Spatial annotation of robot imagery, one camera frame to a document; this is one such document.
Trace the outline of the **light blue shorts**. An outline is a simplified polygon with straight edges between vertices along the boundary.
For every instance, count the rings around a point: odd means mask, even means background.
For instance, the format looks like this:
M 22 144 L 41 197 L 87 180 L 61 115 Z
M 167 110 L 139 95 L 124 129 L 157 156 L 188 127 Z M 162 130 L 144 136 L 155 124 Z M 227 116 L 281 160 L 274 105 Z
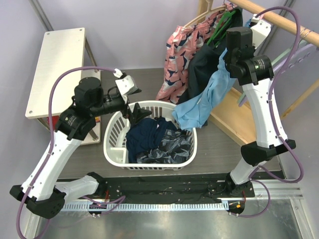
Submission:
M 223 59 L 226 53 L 227 49 L 219 57 L 217 70 L 209 78 L 203 92 L 174 108 L 172 116 L 182 130 L 201 128 L 208 120 L 213 108 L 223 101 L 233 87 L 236 79 L 231 78 L 230 73 L 226 70 Z

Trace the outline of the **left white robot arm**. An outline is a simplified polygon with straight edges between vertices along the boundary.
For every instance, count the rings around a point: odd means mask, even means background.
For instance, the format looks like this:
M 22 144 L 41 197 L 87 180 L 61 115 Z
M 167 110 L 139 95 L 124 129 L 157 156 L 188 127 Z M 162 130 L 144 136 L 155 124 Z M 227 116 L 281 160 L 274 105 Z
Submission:
M 70 156 L 96 126 L 96 117 L 121 112 L 130 124 L 135 124 L 151 114 L 139 104 L 130 110 L 128 96 L 141 92 L 131 76 L 115 82 L 113 95 L 105 95 L 100 80 L 95 77 L 79 82 L 74 89 L 72 105 L 59 116 L 53 140 L 37 167 L 23 184 L 12 186 L 9 193 L 33 214 L 52 219 L 66 203 L 86 195 L 96 199 L 105 195 L 106 180 L 95 172 L 67 183 L 56 181 Z

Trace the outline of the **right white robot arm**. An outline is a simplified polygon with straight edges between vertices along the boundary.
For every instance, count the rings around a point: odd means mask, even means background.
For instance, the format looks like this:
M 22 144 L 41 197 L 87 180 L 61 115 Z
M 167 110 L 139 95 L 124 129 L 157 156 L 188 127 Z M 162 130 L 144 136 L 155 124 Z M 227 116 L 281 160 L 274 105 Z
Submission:
M 242 158 L 225 179 L 226 193 L 240 197 L 258 166 L 296 148 L 296 142 L 288 139 L 281 124 L 273 125 L 273 120 L 280 118 L 275 97 L 270 90 L 273 68 L 267 56 L 254 55 L 253 30 L 248 27 L 230 28 L 226 31 L 226 43 L 226 69 L 242 86 L 256 129 L 256 141 L 241 146 Z

